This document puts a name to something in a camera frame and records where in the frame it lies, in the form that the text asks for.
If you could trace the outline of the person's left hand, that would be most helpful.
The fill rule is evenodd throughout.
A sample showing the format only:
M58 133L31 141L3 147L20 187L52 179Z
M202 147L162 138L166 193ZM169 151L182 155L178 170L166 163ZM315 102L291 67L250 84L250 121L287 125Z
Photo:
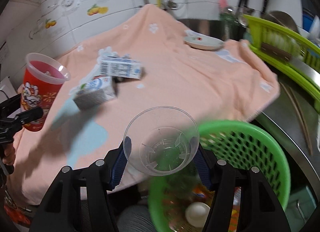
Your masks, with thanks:
M16 150L13 146L13 143L3 145L4 156L3 163L6 165L13 165L16 159Z

